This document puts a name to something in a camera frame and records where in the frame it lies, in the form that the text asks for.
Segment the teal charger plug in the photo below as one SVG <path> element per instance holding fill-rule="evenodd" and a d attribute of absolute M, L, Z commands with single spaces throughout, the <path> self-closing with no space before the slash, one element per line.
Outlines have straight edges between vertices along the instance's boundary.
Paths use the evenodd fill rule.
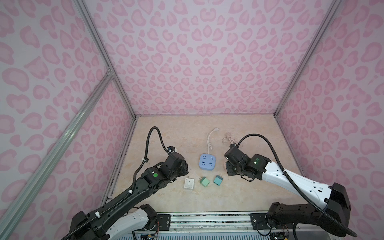
<path fill-rule="evenodd" d="M 214 178 L 214 184 L 220 186 L 223 182 L 223 178 L 219 175 L 216 175 Z"/>

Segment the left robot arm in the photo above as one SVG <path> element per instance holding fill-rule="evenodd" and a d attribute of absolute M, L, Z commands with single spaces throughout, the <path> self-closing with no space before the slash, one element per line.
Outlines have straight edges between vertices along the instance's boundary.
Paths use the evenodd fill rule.
<path fill-rule="evenodd" d="M 75 214 L 70 231 L 63 238 L 112 240 L 128 232 L 154 227 L 157 214 L 149 205 L 141 206 L 129 216 L 127 213 L 178 177 L 187 175 L 188 164 L 181 154 L 170 152 L 164 162 L 147 168 L 140 177 L 137 174 L 135 171 L 132 185 L 107 204 L 88 214 L 83 211 Z"/>

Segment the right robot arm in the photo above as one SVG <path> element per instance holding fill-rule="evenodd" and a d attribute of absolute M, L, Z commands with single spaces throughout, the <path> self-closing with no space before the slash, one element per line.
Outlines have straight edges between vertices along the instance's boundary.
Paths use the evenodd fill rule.
<path fill-rule="evenodd" d="M 239 175 L 248 182 L 265 181 L 306 201 L 295 205 L 272 203 L 266 214 L 269 225 L 307 224 L 319 226 L 338 237 L 358 236 L 349 228 L 352 205 L 343 185 L 333 183 L 330 186 L 291 172 L 283 167 L 276 151 L 272 153 L 275 161 L 259 154 L 249 157 L 236 144 L 231 144 L 225 153 L 229 176 Z"/>

